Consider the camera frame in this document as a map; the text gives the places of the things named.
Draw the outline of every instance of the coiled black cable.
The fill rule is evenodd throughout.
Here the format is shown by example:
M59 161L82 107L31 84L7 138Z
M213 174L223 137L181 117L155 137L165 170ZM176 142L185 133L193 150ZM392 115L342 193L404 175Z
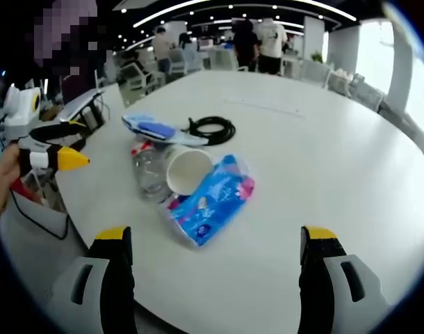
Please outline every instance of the coiled black cable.
M199 128L205 125L220 125L222 129L214 132L200 131ZM196 122L189 118L189 128L185 132L192 136L207 138L209 142L206 146L214 146L230 141L235 136L236 128L230 120L219 116L210 116L201 118Z

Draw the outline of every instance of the blue object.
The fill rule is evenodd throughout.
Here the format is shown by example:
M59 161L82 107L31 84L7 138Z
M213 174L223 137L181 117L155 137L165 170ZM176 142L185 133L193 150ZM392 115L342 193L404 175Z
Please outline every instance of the blue object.
M170 218L193 243L204 245L230 222L252 195L254 180L227 155L196 192L170 211Z
M138 127L140 130L162 136L163 138L171 138L175 135L176 132L173 127L155 122L140 122Z
M127 129L132 131L134 134L140 134L153 142L182 144L187 146L204 146L209 143L209 139L207 138L192 136L191 134L187 134L186 132L175 129L170 125L158 122L153 116L145 114L131 114L122 116L122 122L127 127ZM150 126L150 129L152 130L149 131L141 128L146 126Z

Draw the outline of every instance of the white paper cup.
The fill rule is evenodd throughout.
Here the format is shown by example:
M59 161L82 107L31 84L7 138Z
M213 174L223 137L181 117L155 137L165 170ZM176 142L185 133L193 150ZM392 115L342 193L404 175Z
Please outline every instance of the white paper cup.
M209 154L183 145L166 148L163 159L169 188L183 196L192 195L204 177L213 171Z

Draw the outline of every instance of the hand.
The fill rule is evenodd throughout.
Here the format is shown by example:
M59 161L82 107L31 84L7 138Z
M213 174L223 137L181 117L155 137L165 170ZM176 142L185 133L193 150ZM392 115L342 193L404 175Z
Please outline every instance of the hand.
M6 206L10 187L20 176L19 147L10 145L4 151L0 159L0 215Z

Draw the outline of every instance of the black cable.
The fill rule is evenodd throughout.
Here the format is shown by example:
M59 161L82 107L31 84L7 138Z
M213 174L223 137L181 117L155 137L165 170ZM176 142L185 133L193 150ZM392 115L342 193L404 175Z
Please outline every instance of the black cable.
M99 101L102 105L102 109L101 109L101 114L104 111L104 106L107 108L108 110L108 120L111 120L111 110L110 107L104 103L104 98L102 97L102 95L99 96L101 98L101 100Z
M215 132L200 131L199 128L205 125L220 125L222 129ZM185 132L192 136L207 138L209 142L206 146L214 146L230 141L235 136L236 128L230 120L219 116L210 116L201 118L196 122L189 118L189 128Z
M25 214L19 207L19 205L17 204L16 201L16 197L15 194L13 192L13 190L10 189L11 192L11 196L13 197L13 200L15 201L16 204L16 208L19 211L19 213L24 216L24 218L28 219L30 222L32 222L34 225L38 226L41 230L44 230L46 233L50 234L52 237L56 238L59 241L64 240L65 238L67 238L68 235L68 225L70 223L70 215L68 214L67 217L65 218L65 231L64 234L62 235L62 237L58 236L57 234L53 233L52 231L50 231L49 229L45 228L44 226L40 225L37 221L35 221L34 219L32 219L29 215Z
M0 120L0 126L1 126L1 123L5 120L6 116L7 116L7 115L5 115L4 117L2 117L2 119ZM4 149L5 149L5 146L3 145L1 138L0 138L0 145L2 146L2 149L4 150ZM15 197L15 194L14 194L13 190L11 190L11 189L10 189L10 192L11 192L11 196L13 197L13 200L15 201L15 204L16 204L16 208L17 208L17 210L19 211L19 213L20 213L20 214L21 214L24 218L28 219L28 220L29 220L30 222L32 222L34 225L38 226L41 230L44 230L46 233L50 234L52 237L56 238L56 239L57 239L57 240L59 240L59 241L62 241L62 240L64 240L64 239L67 237L67 235L68 235L68 224L69 224L69 221L70 221L70 215L69 215L69 214L68 214L68 215L67 215L67 217L65 218L65 231L64 231L64 234L63 234L63 236L62 236L62 237L60 237L60 236L58 236L57 234L55 234L55 233L53 233L52 231L50 231L50 230L48 230L47 228L45 228L44 226L40 225L37 221L35 221L34 219L32 219L29 215L25 214L25 213L24 213L24 212L20 209L19 205L17 204L16 197Z

